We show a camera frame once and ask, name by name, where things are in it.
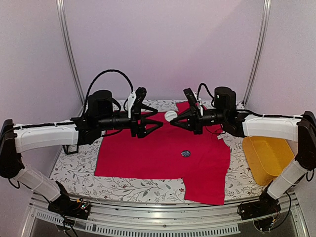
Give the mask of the round orange painted brooch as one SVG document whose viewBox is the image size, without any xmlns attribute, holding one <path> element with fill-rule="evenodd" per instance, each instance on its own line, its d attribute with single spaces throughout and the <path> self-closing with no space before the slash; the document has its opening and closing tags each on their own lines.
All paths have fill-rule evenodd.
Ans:
<svg viewBox="0 0 316 237">
<path fill-rule="evenodd" d="M 177 118 L 178 114 L 175 111 L 167 111 L 164 114 L 164 118 L 167 122 L 171 122 L 173 119 Z"/>
</svg>

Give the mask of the left aluminium frame post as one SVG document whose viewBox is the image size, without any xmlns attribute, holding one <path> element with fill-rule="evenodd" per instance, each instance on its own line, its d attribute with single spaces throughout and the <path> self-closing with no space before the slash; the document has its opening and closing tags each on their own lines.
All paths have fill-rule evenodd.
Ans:
<svg viewBox="0 0 316 237">
<path fill-rule="evenodd" d="M 74 86 L 75 86 L 79 101 L 83 105 L 84 104 L 84 94 L 83 94 L 81 82 L 79 80 L 76 62 L 75 62 L 75 58 L 74 58 L 74 54 L 73 54 L 73 50 L 72 50 L 71 39 L 70 39 L 68 25 L 67 25 L 65 3 L 63 0 L 56 0 L 56 6 L 57 6 L 57 13 L 58 13 L 58 18 L 59 18 L 62 38 L 63 38 L 63 42 L 64 42 L 64 47 L 65 47 L 66 56 L 68 59 L 71 75 L 73 78 Z"/>
</svg>

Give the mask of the brooch box with blue brooch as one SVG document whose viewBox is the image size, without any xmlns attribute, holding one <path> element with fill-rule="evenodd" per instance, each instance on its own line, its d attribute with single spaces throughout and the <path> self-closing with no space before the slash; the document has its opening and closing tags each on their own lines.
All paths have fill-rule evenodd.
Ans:
<svg viewBox="0 0 316 237">
<path fill-rule="evenodd" d="M 73 155 L 79 152 L 78 145 L 63 145 L 62 148 L 65 155 Z"/>
</svg>

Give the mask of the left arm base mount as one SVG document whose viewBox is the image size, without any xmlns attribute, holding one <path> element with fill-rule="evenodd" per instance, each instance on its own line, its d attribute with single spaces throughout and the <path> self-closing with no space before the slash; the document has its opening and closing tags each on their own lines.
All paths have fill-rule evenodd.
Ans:
<svg viewBox="0 0 316 237">
<path fill-rule="evenodd" d="M 48 210 L 61 216 L 87 220 L 90 215 L 91 202 L 82 198 L 70 200 L 68 197 L 59 197 L 57 200 L 49 203 Z"/>
</svg>

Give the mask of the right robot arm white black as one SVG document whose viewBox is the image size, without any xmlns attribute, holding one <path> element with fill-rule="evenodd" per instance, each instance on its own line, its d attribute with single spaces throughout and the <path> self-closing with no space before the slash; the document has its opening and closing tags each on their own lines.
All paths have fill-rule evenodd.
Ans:
<svg viewBox="0 0 316 237">
<path fill-rule="evenodd" d="M 261 115 L 250 110 L 239 110 L 236 93 L 228 87 L 217 87 L 212 97 L 213 108 L 205 109 L 198 95 L 184 89 L 189 108 L 170 121 L 194 134 L 202 134 L 206 126 L 221 125 L 234 137 L 269 137 L 285 139 L 298 144 L 294 160 L 272 181 L 255 205 L 259 215 L 266 215 L 280 198 L 304 174 L 316 167 L 316 118 L 310 111 L 298 116 Z"/>
</svg>

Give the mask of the round blue painted brooch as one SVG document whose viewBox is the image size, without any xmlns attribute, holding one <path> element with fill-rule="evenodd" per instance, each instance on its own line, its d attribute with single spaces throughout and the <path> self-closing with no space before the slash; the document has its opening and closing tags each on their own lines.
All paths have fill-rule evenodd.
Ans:
<svg viewBox="0 0 316 237">
<path fill-rule="evenodd" d="M 181 152 L 182 157 L 188 158 L 188 157 L 190 157 L 190 155 L 191 155 L 191 152 L 188 150 L 184 150 Z"/>
</svg>

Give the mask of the aluminium frame post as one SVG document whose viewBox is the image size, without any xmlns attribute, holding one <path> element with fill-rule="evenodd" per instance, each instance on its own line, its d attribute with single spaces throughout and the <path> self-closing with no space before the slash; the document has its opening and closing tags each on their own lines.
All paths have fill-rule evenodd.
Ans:
<svg viewBox="0 0 316 237">
<path fill-rule="evenodd" d="M 64 42 L 64 47 L 65 47 L 66 56 L 68 59 L 71 75 L 73 78 L 74 86 L 75 86 L 79 101 L 83 105 L 84 104 L 84 94 L 83 94 L 81 82 L 79 80 L 76 62 L 75 62 L 75 58 L 74 58 L 74 54 L 73 54 L 73 50 L 72 50 L 71 39 L 70 39 L 68 25 L 67 25 L 65 3 L 63 0 L 56 0 L 56 6 L 57 6 L 57 13 L 58 13 L 58 18 L 59 18 L 62 38 L 63 38 L 63 42 Z"/>
<path fill-rule="evenodd" d="M 250 75 L 248 79 L 248 83 L 246 86 L 245 94 L 243 96 L 242 103 L 246 107 L 251 96 L 251 92 L 255 83 L 257 71 L 259 69 L 260 65 L 260 59 L 262 55 L 262 51 L 265 44 L 265 38 L 268 30 L 269 25 L 269 18 L 270 18 L 270 12 L 271 12 L 271 0 L 264 0 L 263 1 L 263 10 L 262 10 L 262 16 L 261 16 L 261 23 L 259 28 L 259 36 L 257 40 L 257 46 L 254 54 L 253 63 L 250 70 Z"/>
</svg>

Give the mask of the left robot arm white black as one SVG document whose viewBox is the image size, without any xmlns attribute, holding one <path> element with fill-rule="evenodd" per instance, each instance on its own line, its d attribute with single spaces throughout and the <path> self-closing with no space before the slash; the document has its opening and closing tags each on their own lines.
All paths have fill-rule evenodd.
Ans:
<svg viewBox="0 0 316 237">
<path fill-rule="evenodd" d="M 62 187 L 41 172 L 22 163 L 22 153 L 51 146 L 91 145 L 109 130 L 128 129 L 132 137 L 144 138 L 162 127 L 160 121 L 150 119 L 157 110 L 143 104 L 147 92 L 140 87 L 127 99 L 128 110 L 120 106 L 108 90 L 99 90 L 87 98 L 87 111 L 80 117 L 61 122 L 17 125 L 4 121 L 0 132 L 0 175 L 14 179 L 43 195 L 62 214 L 70 214 L 73 203 L 62 195 Z"/>
</svg>

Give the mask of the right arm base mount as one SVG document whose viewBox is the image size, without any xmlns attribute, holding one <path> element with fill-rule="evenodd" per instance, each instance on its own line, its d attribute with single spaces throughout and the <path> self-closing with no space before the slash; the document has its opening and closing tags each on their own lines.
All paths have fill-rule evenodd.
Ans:
<svg viewBox="0 0 316 237">
<path fill-rule="evenodd" d="M 278 199 L 262 198 L 257 201 L 244 201 L 237 207 L 242 220 L 262 217 L 281 211 Z"/>
</svg>

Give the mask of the floral patterned table mat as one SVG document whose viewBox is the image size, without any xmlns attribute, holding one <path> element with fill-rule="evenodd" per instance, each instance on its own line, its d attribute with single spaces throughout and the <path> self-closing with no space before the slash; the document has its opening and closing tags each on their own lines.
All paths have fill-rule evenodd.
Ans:
<svg viewBox="0 0 316 237">
<path fill-rule="evenodd" d="M 225 177 L 224 202 L 258 196 L 262 187 L 253 179 L 244 156 L 242 139 L 224 134 L 222 138 L 231 151 L 229 170 Z M 61 153 L 50 175 L 73 195 L 95 199 L 130 202 L 183 203 L 185 185 L 179 179 L 136 179 L 102 177 L 94 174 L 103 138 L 84 145 L 73 155 Z"/>
</svg>

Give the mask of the right aluminium frame post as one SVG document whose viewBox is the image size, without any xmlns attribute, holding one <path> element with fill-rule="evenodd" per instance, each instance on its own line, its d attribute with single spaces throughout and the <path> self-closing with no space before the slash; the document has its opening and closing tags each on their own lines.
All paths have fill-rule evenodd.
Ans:
<svg viewBox="0 0 316 237">
<path fill-rule="evenodd" d="M 250 75 L 248 79 L 248 83 L 246 86 L 245 94 L 243 96 L 242 103 L 246 107 L 251 96 L 251 92 L 255 83 L 257 71 L 259 69 L 260 65 L 260 59 L 262 55 L 262 51 L 265 44 L 265 38 L 268 30 L 269 25 L 269 18 L 270 18 L 270 12 L 271 12 L 271 0 L 264 0 L 263 1 L 263 10 L 262 10 L 262 16 L 261 16 L 261 23 L 259 28 L 259 36 L 257 40 L 257 46 L 254 54 L 253 63 L 250 70 Z"/>
</svg>

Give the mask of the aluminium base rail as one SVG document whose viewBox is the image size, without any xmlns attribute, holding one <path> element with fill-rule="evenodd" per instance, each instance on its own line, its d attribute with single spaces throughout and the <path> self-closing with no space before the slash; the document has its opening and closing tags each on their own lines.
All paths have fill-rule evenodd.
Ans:
<svg viewBox="0 0 316 237">
<path fill-rule="evenodd" d="M 91 200 L 86 220 L 71 218 L 69 227 L 61 216 L 48 211 L 47 203 L 34 194 L 22 227 L 23 237 L 307 237 L 309 231 L 293 192 L 280 198 L 276 228 L 256 228 L 269 217 L 242 220 L 237 208 L 250 199 L 227 201 L 222 206 L 195 203 L 151 204 Z"/>
</svg>

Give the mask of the yellow plastic basket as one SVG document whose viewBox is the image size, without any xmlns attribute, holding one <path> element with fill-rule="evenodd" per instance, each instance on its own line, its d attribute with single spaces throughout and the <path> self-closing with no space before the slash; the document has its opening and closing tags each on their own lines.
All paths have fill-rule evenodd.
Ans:
<svg viewBox="0 0 316 237">
<path fill-rule="evenodd" d="M 245 137 L 242 148 L 253 178 L 260 186 L 277 178 L 294 159 L 285 139 Z"/>
</svg>

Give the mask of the red polo shirt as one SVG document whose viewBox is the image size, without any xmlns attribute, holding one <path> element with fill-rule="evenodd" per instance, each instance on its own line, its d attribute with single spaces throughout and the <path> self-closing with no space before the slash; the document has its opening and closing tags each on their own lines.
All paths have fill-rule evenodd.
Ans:
<svg viewBox="0 0 316 237">
<path fill-rule="evenodd" d="M 223 205 L 225 177 L 231 151 L 215 132 L 219 125 L 203 128 L 194 135 L 170 125 L 163 113 L 153 117 L 163 126 L 145 138 L 131 136 L 129 130 L 105 137 L 101 143 L 94 174 L 102 177 L 136 179 L 179 179 L 185 185 L 186 200 Z M 188 150 L 190 157 L 181 156 Z"/>
</svg>

